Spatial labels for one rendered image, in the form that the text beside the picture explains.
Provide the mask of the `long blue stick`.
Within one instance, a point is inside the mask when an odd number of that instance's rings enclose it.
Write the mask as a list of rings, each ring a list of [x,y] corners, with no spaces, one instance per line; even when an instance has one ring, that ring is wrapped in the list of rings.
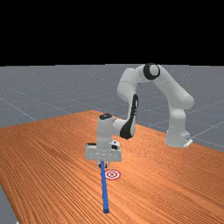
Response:
[[[107,192],[107,182],[105,175],[105,163],[101,161],[101,190],[102,190],[102,200],[103,200],[103,212],[105,214],[109,213],[109,198]]]

